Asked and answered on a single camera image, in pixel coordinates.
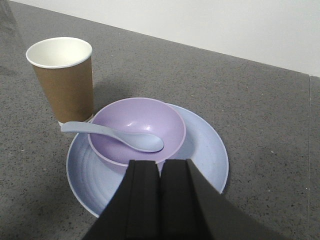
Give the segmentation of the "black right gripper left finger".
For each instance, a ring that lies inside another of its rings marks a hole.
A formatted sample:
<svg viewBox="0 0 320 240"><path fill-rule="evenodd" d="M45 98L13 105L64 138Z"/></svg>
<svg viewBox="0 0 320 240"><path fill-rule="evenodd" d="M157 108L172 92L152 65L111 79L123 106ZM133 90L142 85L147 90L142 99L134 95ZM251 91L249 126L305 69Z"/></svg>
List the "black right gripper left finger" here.
<svg viewBox="0 0 320 240"><path fill-rule="evenodd" d="M155 162L131 160L85 240L160 239L160 176Z"/></svg>

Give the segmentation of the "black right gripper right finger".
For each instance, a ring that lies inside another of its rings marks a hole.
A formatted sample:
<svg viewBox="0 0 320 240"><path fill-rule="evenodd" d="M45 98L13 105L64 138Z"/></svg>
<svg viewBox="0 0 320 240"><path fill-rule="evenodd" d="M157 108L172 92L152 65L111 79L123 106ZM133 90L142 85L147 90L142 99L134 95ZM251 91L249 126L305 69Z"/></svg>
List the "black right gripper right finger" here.
<svg viewBox="0 0 320 240"><path fill-rule="evenodd" d="M166 160L160 178L164 240L283 240L232 205L192 160Z"/></svg>

